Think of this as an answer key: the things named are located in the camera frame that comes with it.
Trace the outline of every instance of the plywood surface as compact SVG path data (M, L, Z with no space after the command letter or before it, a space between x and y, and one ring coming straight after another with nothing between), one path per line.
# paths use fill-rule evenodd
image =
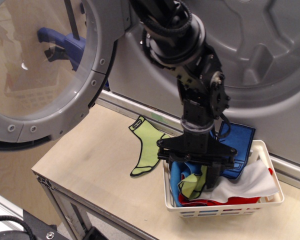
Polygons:
M253 215L180 218L168 212L161 164L130 177L141 147L128 129L133 122L96 105L32 169L158 239L300 240L300 189L283 182L285 202Z

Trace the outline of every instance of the blue handle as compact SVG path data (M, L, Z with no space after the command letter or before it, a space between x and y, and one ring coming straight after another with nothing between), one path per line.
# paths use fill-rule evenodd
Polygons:
M77 40L74 38L72 33L65 36L60 32L47 27L40 28L37 35L40 43L55 43L56 45L64 48L72 64L73 70L77 71L85 51L85 38L80 37L80 40Z
M60 47L65 47L65 35L61 34L60 32L47 28L42 27L37 32L39 42L46 42L46 43L55 43Z

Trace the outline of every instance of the wooden table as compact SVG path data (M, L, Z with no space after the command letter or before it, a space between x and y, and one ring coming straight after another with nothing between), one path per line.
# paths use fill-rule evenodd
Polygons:
M89 212L135 239L300 240L300 189L283 182L284 203L252 215L168 212L162 164L130 177L141 148L128 129L134 121L96 105L32 168L74 239L92 227Z

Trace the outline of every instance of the white cloth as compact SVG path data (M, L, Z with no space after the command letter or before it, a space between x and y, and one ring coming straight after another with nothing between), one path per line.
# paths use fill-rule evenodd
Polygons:
M212 191L202 191L196 199L228 202L228 198L267 197L279 192L273 177L262 160L247 165L236 180L219 177Z

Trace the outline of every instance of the metal frame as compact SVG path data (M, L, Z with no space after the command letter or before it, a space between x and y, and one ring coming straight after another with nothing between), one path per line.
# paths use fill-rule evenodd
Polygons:
M157 239L73 192L50 182L36 172L35 174L73 240L84 240L93 228L87 213L135 240Z

